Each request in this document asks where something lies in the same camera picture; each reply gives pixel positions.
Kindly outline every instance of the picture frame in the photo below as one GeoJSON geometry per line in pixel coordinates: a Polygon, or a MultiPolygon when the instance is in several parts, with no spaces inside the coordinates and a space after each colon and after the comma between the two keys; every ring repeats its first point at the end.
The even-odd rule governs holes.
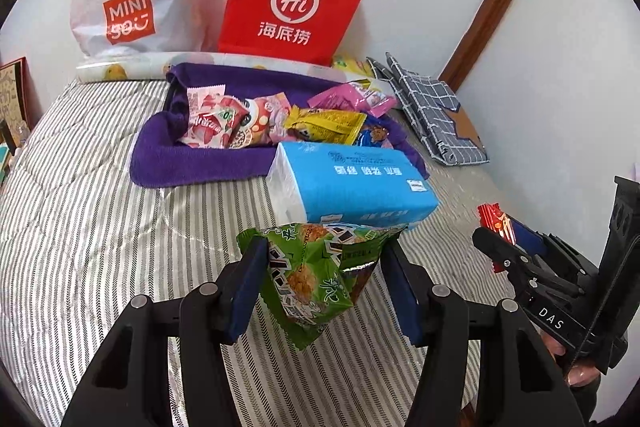
{"type": "Polygon", "coordinates": [[[18,126],[25,121],[31,128],[25,91],[26,58],[0,66],[0,118],[4,118],[14,136],[20,143],[18,126]]]}

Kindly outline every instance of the yellow snack packet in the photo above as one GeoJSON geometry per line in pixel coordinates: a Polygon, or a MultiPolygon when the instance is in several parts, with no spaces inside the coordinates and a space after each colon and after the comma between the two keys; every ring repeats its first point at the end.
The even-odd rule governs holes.
{"type": "Polygon", "coordinates": [[[353,145],[367,115],[338,109],[300,109],[297,105],[284,121],[285,129],[293,129],[309,142],[353,145]]]}
{"type": "Polygon", "coordinates": [[[373,71],[368,62],[361,62],[348,55],[334,55],[331,67],[334,68],[334,70],[351,71],[351,73],[363,74],[364,76],[374,78],[373,71]]]}

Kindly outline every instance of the purple towel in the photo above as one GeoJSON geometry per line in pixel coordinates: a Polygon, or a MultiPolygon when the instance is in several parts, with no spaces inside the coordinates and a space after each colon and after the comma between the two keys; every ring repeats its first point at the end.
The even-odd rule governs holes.
{"type": "MultiPolygon", "coordinates": [[[[187,87],[226,84],[226,94],[256,98],[284,92],[291,105],[308,107],[306,100],[334,87],[334,82],[293,73],[213,66],[178,64],[167,74],[169,92],[164,110],[153,115],[140,129],[131,155],[129,175],[136,185],[147,188],[175,187],[220,180],[244,180],[266,176],[273,162],[274,146],[244,149],[192,149],[176,140],[187,131],[189,105],[187,87]]],[[[388,116],[383,120],[389,141],[403,151],[427,178],[420,155],[406,142],[402,127],[388,116]]]]}

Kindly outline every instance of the bed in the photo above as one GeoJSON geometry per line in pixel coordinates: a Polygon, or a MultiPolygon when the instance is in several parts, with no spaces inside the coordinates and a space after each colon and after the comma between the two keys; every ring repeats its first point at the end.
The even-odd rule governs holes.
{"type": "MultiPolygon", "coordinates": [[[[57,426],[76,385],[129,300],[186,295],[239,258],[236,234],[274,224],[263,178],[145,189],[129,179],[137,133],[161,110],[163,81],[71,83],[34,130],[0,195],[0,359],[29,406],[57,426]]],[[[513,296],[471,244],[476,206],[504,202],[479,166],[425,158],[439,208],[400,243],[412,263],[464,298],[513,296]]],[[[224,348],[244,426],[404,424],[425,357],[402,336],[380,268],[356,307],[304,351],[259,299],[224,348]]],[[[179,345],[168,350],[174,425],[187,425],[179,345]]],[[[478,389],[469,344],[462,405],[478,389]]]]}

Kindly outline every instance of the human hand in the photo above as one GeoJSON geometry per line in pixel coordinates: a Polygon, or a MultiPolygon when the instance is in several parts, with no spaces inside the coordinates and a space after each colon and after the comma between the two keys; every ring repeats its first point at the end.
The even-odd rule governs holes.
{"type": "MultiPolygon", "coordinates": [[[[542,341],[545,343],[546,349],[549,350],[554,359],[555,357],[561,357],[566,353],[566,348],[556,341],[550,334],[546,333],[546,331],[540,331],[540,337],[542,337],[542,341]]],[[[569,370],[565,380],[571,387],[583,387],[596,380],[599,376],[600,372],[597,370],[595,365],[593,365],[591,360],[579,360],[574,363],[573,367],[569,370]]]]}

